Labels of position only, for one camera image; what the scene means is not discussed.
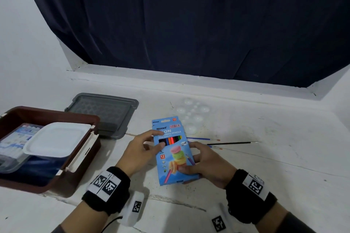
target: product box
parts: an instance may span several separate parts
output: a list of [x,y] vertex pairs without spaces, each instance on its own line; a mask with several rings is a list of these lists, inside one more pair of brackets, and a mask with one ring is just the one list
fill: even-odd
[[178,171],[179,166],[195,164],[185,131],[178,117],[152,120],[152,129],[164,132],[164,135],[154,137],[154,144],[160,142],[166,144],[156,156],[160,185],[199,179],[198,174],[186,175]]

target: brown storage box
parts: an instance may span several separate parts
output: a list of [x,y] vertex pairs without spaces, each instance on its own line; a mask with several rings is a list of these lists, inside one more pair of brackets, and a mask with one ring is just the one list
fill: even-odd
[[46,186],[39,187],[1,178],[0,186],[33,193],[48,191],[63,197],[72,196],[101,147],[98,138],[98,123],[100,122],[98,116],[24,106],[15,107],[0,116],[0,139],[23,123],[45,126],[54,122],[90,124],[91,128],[64,162],[56,176]]

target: gray tray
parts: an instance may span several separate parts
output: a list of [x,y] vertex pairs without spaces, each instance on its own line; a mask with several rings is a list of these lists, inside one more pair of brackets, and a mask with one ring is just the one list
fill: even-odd
[[100,136],[114,139],[125,135],[134,110],[139,105],[136,99],[91,93],[79,93],[72,101],[72,104],[64,109],[65,112],[99,116]]

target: black wristband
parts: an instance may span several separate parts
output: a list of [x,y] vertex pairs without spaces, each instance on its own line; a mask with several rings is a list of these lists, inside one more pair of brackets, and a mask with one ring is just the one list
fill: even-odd
[[109,216],[120,213],[130,197],[130,178],[119,168],[109,167],[88,186],[82,200],[98,212]]
[[225,189],[230,214],[246,224],[256,225],[277,201],[263,180],[243,169],[236,171]]

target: dark blue curtain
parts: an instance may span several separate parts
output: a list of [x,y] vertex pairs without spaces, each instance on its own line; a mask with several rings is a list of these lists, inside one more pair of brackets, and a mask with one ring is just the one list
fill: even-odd
[[350,0],[35,0],[89,63],[306,87],[350,63]]

